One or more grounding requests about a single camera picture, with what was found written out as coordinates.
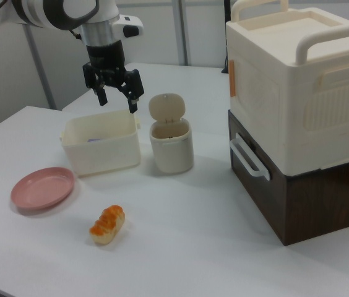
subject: pink plate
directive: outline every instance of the pink plate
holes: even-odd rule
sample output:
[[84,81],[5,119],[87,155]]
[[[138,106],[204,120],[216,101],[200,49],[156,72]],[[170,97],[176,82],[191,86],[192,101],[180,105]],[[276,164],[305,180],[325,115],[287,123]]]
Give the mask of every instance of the pink plate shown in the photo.
[[74,175],[66,168],[45,168],[22,178],[12,189],[11,200],[20,209],[37,210],[66,198],[74,187]]

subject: pastry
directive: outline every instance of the pastry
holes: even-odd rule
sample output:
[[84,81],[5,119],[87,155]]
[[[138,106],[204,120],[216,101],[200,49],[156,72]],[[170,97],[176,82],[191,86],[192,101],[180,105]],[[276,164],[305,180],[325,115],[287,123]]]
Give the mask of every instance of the pastry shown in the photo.
[[112,205],[101,213],[95,225],[89,229],[89,234],[96,243],[108,244],[121,229],[125,221],[125,213],[122,207]]

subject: white handle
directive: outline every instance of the white handle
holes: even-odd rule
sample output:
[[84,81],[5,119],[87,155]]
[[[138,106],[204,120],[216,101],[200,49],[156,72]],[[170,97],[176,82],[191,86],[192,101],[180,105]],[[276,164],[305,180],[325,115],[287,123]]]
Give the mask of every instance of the white handle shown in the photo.
[[231,22],[239,21],[239,13],[245,8],[276,1],[280,1],[282,11],[288,11],[288,0],[238,0],[231,10]]
[[[252,160],[252,162],[257,166],[259,170],[254,170],[253,168],[251,168],[250,164],[246,161],[246,159],[242,156],[241,152],[236,147],[237,144],[243,149],[245,154],[250,158],[250,160]],[[268,181],[270,180],[268,169],[264,166],[264,164],[261,163],[256,154],[253,153],[253,151],[249,148],[247,143],[245,143],[245,141],[239,134],[236,134],[236,138],[231,140],[230,147],[251,176],[254,176],[256,178],[264,176]]]
[[298,43],[296,50],[296,64],[305,64],[308,57],[308,49],[316,43],[332,41],[349,37],[349,25],[334,26],[328,30],[306,35]]

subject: dark wooden drawer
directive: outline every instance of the dark wooden drawer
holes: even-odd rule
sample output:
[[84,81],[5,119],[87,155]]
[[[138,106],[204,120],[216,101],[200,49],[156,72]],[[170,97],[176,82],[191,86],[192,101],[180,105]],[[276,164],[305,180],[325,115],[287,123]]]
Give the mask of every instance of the dark wooden drawer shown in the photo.
[[230,140],[239,134],[268,169],[269,180],[250,175],[231,150],[233,171],[284,245],[349,227],[349,163],[285,176],[231,111],[228,122]]

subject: open container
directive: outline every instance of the open container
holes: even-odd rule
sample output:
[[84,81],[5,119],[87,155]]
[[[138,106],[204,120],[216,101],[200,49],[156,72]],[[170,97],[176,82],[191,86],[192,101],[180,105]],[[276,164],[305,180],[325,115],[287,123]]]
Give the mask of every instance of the open container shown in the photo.
[[349,162],[349,20],[281,0],[226,25],[231,112],[287,176]]
[[141,159],[136,119],[129,110],[72,119],[61,142],[79,176],[136,166]]
[[150,129],[155,163],[164,173],[180,173],[194,164],[191,127],[186,119],[186,105],[177,94],[154,96],[149,103],[151,117],[156,120]]

